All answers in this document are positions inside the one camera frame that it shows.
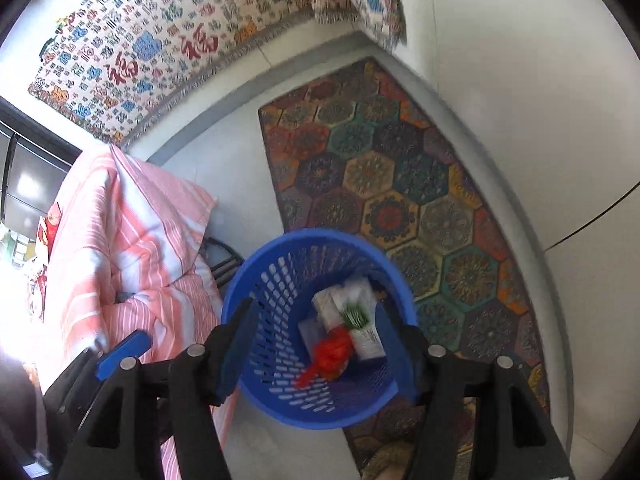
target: striped blanket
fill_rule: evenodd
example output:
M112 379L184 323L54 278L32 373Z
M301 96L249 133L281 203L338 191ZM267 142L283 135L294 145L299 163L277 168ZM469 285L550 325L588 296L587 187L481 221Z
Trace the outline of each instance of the striped blanket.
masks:
M44 390L84 348L106 351L137 328L153 339L143 363L204 342L222 307L198 254L213 206L199 186L114 146L80 155L39 234L49 253ZM213 410L221 442L234 401ZM172 440L162 462L168 479L179 478Z

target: patterned tablecloth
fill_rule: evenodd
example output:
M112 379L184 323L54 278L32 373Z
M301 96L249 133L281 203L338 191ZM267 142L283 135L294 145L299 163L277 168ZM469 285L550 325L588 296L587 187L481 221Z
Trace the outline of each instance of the patterned tablecloth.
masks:
M398 0L85 0L60 21L29 92L126 147L220 68L312 16L359 20L387 48L402 28Z

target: blue plastic basket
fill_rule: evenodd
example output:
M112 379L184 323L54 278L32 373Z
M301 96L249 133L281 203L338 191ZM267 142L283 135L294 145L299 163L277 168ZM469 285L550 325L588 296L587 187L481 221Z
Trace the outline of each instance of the blue plastic basket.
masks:
M308 229L276 238L245 261L231 282L223 322L242 298L255 298L261 307L240 386L277 420L310 430L343 428L373 415L398 392L384 359L352 360L336 381L317 378L303 390L294 387L310 362L298 323L312 315L318 290L354 274L382 286L404 321L416 324L411 291L393 264L372 245L337 231Z

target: colorful floor mat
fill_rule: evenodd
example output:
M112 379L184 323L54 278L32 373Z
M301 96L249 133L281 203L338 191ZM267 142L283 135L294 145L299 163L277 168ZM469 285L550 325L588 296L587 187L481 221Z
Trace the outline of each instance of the colorful floor mat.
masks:
M490 362L509 355L547 407L538 328L520 271L455 150L373 59L260 108L286 232L357 234L404 274L429 342ZM397 397L345 434L362 471L394 443L412 443L422 409ZM475 403L461 420L456 474L467 478Z

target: blue gripper pad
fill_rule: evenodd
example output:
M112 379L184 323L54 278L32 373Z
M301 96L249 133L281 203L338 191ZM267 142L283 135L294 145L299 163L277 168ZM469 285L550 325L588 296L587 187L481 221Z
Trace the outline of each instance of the blue gripper pad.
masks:
M241 317L220 367L216 397L221 400L226 399L236 389L244 362L254 344L255 333L258 330L260 306L255 300L245 301L248 306L243 308L244 305L241 305L229 322L229 325L233 326L236 324L236 317Z
M379 303L376 306L376 330L380 336L382 348L385 349L386 364L391 371L398 392L413 402L417 402L420 392L416 386L421 373L421 362L412 358L412 353L405 346L401 338L402 328L405 326L397 313L393 312L391 319L386 308Z
M140 357L151 348L151 338L144 330L134 330L113 350L103 355L96 366L95 376L99 381L106 380L116 371L125 357Z

